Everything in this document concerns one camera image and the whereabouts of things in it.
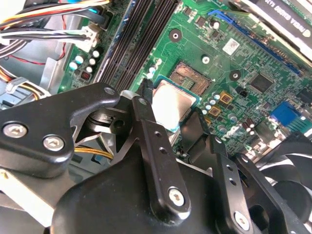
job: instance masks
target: red component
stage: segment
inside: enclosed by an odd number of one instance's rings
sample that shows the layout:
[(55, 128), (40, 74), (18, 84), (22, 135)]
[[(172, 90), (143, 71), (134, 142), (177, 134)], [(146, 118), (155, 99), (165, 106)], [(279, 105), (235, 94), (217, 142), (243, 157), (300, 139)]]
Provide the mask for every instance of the red component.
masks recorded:
[(91, 77), (91, 75), (87, 72), (82, 72), (81, 73), (81, 78), (83, 78), (84, 80), (89, 80)]

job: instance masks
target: black ram slot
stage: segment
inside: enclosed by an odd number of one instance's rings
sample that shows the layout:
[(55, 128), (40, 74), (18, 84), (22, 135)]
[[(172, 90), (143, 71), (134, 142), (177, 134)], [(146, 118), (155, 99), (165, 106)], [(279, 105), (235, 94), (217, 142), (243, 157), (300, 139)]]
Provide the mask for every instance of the black ram slot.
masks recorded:
[(100, 82), (110, 84), (114, 78), (115, 72), (120, 66), (122, 59), (124, 58), (128, 46), (136, 36), (139, 27), (141, 26), (148, 10), (150, 9), (153, 0), (138, 0), (134, 11), (132, 12), (129, 22), (121, 36), (121, 39), (117, 43), (113, 55), (109, 59), (109, 63), (105, 68), (104, 73), (100, 79)]
[(179, 0), (161, 0), (158, 3), (152, 17), (147, 23), (147, 27), (144, 30), (141, 40), (132, 52), (127, 65), (123, 69), (122, 75), (115, 86), (118, 92), (130, 88), (152, 48), (156, 44), (160, 34), (174, 13), (178, 3)]

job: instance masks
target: capacitor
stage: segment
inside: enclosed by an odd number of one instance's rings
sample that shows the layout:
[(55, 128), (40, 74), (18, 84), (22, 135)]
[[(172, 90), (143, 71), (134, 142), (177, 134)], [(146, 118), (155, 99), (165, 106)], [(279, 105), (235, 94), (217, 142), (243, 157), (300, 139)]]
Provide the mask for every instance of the capacitor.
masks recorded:
[(92, 52), (92, 56), (95, 57), (96, 59), (99, 58), (101, 56), (101, 54), (103, 53), (103, 48), (98, 47), (96, 48), (93, 52)]
[(156, 66), (159, 66), (161, 63), (162, 63), (162, 59), (161, 58), (157, 59)]
[(215, 100), (220, 100), (220, 98), (221, 98), (221, 97), (220, 97), (219, 94), (215, 94), (215, 95), (214, 95), (214, 99), (215, 99)]
[(210, 99), (210, 100), (209, 100), (209, 103), (210, 103), (210, 105), (212, 105), (212, 106), (213, 106), (213, 105), (215, 105), (215, 104), (216, 104), (216, 101), (215, 101), (214, 99)]
[(246, 122), (250, 128), (254, 128), (254, 122), (251, 118), (247, 118)]
[(90, 58), (90, 59), (89, 59), (89, 64), (90, 64), (91, 66), (96, 65), (96, 63), (97, 63), (97, 61), (96, 61), (94, 58)]
[(251, 131), (251, 128), (246, 122), (242, 123), (242, 127), (246, 130), (247, 133)]
[(236, 117), (235, 114), (229, 114), (228, 118), (231, 121), (231, 123), (236, 123), (237, 122), (237, 117)]
[(212, 106), (211, 106), (211, 105), (209, 105), (209, 104), (205, 104), (205, 109), (206, 109), (207, 111), (211, 110), (211, 108), (212, 108)]
[(210, 58), (209, 58), (207, 55), (203, 55), (203, 56), (201, 57), (201, 61), (202, 61), (202, 63), (204, 63), (204, 64), (208, 64), (208, 63), (210, 62)]
[(218, 126), (218, 130), (219, 130), (221, 133), (226, 133), (226, 132), (227, 132), (227, 130), (226, 130), (226, 128), (225, 128), (224, 125), (219, 125), (219, 126)]
[(83, 64), (85, 59), (86, 59), (85, 55), (77, 55), (75, 57), (75, 61), (77, 64)]
[(88, 66), (88, 67), (86, 67), (86, 71), (87, 71), (88, 73), (93, 73), (93, 68), (90, 67), (90, 66)]
[(75, 62), (70, 62), (69, 63), (69, 68), (73, 71), (78, 69), (78, 64), (76, 64)]
[(155, 68), (154, 66), (152, 66), (152, 67), (150, 67), (150, 68), (148, 69), (148, 71), (149, 71), (150, 73), (152, 73), (152, 74), (155, 74), (156, 68)]
[(220, 27), (220, 22), (216, 20), (212, 20), (209, 22), (209, 26), (213, 29), (219, 29)]

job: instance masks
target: motherboard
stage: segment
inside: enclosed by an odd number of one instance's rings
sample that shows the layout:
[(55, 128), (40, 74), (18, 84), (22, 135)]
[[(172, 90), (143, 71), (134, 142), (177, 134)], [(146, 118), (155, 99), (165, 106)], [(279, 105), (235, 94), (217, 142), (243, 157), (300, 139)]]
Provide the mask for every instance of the motherboard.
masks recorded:
[[(93, 82), (135, 92), (144, 78), (151, 79), (155, 116), (175, 135), (179, 156), (186, 156), (179, 125), (195, 107), (230, 154), (250, 158), (312, 127), (312, 61), (257, 12), (218, 0), (118, 2), (123, 7), (106, 9), (112, 22), (99, 33), (97, 46), (71, 51), (60, 92)], [(282, 3), (307, 24), (300, 30), (309, 36), (309, 12)], [(131, 12), (139, 4), (141, 12)], [(130, 25), (122, 24), (128, 20)]]

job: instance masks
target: screw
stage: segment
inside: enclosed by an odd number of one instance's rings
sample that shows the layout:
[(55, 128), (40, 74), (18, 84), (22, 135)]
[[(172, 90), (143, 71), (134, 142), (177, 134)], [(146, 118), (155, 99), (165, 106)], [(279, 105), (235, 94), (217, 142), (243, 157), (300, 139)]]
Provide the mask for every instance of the screw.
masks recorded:
[(218, 142), (219, 144), (222, 144), (222, 140), (220, 138), (218, 138), (217, 136), (215, 137), (216, 142)]
[(240, 212), (235, 211), (234, 213), (235, 221), (238, 223), (238, 225), (245, 231), (249, 230), (249, 222), (247, 218), (242, 215)]
[(64, 141), (58, 136), (48, 136), (43, 140), (45, 148), (51, 151), (60, 151), (64, 148)]
[(109, 95), (114, 95), (115, 94), (115, 91), (113, 89), (109, 88), (109, 87), (104, 88), (104, 91), (106, 93), (108, 93)]
[(169, 198), (176, 206), (184, 205), (184, 196), (178, 189), (170, 189)]
[(139, 100), (139, 102), (141, 102), (143, 105), (146, 105), (146, 104), (147, 104), (146, 101), (145, 101), (143, 98), (141, 98), (141, 97), (140, 97), (138, 100)]
[(26, 135), (27, 128), (18, 123), (11, 123), (3, 128), (3, 133), (12, 138), (21, 138)]

